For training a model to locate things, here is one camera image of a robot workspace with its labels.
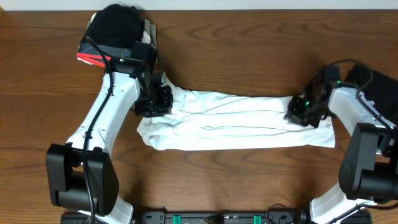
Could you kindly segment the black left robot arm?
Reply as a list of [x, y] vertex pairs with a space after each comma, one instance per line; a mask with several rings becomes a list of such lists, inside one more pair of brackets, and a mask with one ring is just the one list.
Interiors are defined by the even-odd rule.
[[169, 114], [172, 91], [164, 71], [125, 58], [106, 68], [101, 89], [79, 128], [65, 144], [51, 144], [45, 162], [50, 201], [79, 213], [77, 223], [131, 223], [134, 207], [119, 196], [111, 157], [131, 109], [143, 117]]

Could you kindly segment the white t-shirt pixel print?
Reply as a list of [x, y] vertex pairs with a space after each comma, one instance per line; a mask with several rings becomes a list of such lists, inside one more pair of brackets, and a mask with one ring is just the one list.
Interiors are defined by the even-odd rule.
[[172, 112], [143, 118], [137, 132], [158, 151], [264, 149], [295, 146], [335, 146], [331, 118], [318, 127], [301, 126], [284, 116], [291, 97], [249, 97], [184, 90], [167, 77], [174, 98]]

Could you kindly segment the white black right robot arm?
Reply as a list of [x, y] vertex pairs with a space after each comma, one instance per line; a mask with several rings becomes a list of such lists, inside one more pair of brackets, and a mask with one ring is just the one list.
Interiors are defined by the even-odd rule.
[[317, 127], [336, 116], [351, 136], [338, 183], [310, 202], [307, 223], [341, 223], [364, 208], [397, 208], [397, 127], [361, 89], [341, 80], [312, 80], [288, 105], [285, 119]]

